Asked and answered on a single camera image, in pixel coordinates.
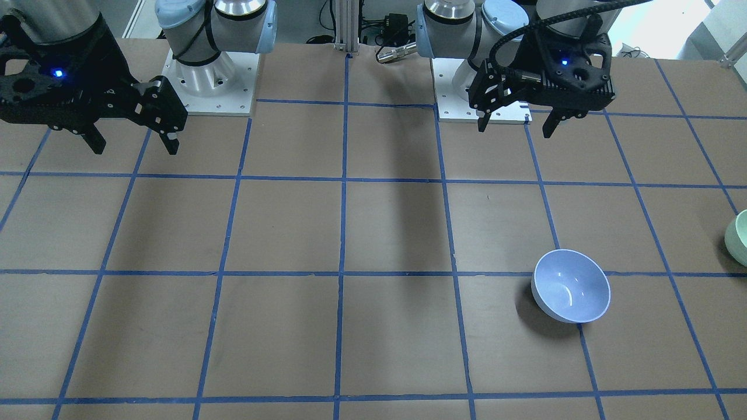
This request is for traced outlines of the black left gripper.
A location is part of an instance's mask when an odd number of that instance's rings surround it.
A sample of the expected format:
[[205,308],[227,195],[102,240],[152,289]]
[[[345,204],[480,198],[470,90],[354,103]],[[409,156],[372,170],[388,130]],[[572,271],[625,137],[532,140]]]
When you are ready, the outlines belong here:
[[477,109],[478,131],[485,132],[492,112],[517,101],[554,109],[543,123],[546,139],[568,118],[602,110],[616,98],[610,55],[600,23],[581,24],[576,37],[552,27],[530,29],[511,64],[485,59],[477,70],[469,104]]

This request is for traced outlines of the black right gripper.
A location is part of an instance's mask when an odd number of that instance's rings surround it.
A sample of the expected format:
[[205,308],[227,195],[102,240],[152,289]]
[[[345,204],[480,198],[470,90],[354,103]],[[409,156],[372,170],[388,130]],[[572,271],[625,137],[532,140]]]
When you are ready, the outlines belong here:
[[17,15],[2,17],[2,120],[69,130],[102,155],[102,118],[125,118],[160,133],[169,155],[179,150],[187,110],[164,75],[139,82],[102,15],[77,36],[35,43]]

